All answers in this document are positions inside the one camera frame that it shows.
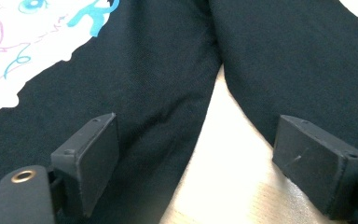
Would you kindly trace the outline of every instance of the black fabric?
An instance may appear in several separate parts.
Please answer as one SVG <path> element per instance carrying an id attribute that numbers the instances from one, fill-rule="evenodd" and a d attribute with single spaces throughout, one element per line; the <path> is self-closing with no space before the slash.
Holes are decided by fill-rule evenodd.
<path id="1" fill-rule="evenodd" d="M 0 111 L 0 178 L 116 112 L 121 157 L 89 220 L 158 223 L 225 65 L 228 87 L 273 144 L 280 114 L 358 147 L 358 19 L 338 1 L 121 1 L 98 38 Z"/>

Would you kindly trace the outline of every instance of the black t-shirt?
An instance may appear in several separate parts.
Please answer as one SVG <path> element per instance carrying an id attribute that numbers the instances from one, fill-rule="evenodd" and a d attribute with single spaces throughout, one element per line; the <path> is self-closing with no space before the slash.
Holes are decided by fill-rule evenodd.
<path id="1" fill-rule="evenodd" d="M 48 166 L 89 119 L 115 112 L 120 159 L 103 197 L 90 219 L 59 220 L 158 223 L 221 63 L 230 92 L 271 144 L 284 114 L 358 148 L 358 18 L 338 1 L 123 0 L 97 38 L 0 111 L 0 178 Z"/>

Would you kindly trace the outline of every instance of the cartoon print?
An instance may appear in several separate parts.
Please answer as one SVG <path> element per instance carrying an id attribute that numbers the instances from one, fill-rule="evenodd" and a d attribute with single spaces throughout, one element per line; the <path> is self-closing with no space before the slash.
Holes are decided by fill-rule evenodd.
<path id="1" fill-rule="evenodd" d="M 0 109 L 25 83 L 96 37 L 116 10 L 107 0 L 0 0 Z"/>

